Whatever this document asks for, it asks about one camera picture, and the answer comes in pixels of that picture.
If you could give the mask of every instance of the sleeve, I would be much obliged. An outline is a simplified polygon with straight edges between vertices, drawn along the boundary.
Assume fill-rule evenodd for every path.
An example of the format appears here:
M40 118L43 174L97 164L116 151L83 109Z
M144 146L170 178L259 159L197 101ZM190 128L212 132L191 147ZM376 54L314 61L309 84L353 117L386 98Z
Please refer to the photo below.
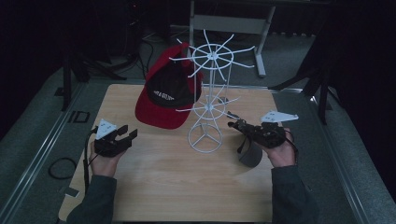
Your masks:
M273 224L318 223L318 205L297 165L274 168L272 179Z
M66 223L111 223L116 188L116 179L93 175L82 203L73 209Z

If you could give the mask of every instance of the light wood surface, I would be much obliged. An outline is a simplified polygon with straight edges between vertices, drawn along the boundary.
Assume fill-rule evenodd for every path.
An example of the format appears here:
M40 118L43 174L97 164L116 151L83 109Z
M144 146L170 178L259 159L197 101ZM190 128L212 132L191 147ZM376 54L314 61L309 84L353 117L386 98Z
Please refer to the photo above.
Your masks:
M212 153L197 152L187 140L189 130L198 120L194 112L175 130L155 128L136 119L134 108L142 88L111 85L95 121L95 125L100 119L119 127L128 124L129 132L138 129L138 136L120 159L115 176L118 185L113 219L271 221L272 165L264 152L262 162L255 168L238 161L236 149L243 135L227 126L228 121L234 120L225 116L217 120L223 135L219 149ZM229 103L227 110L250 124L260 124L261 116L276 110L273 96L267 90L228 89L229 100L237 97L239 100ZM77 198L65 196L59 212L61 220L66 220L84 197L81 161L70 187L80 194Z

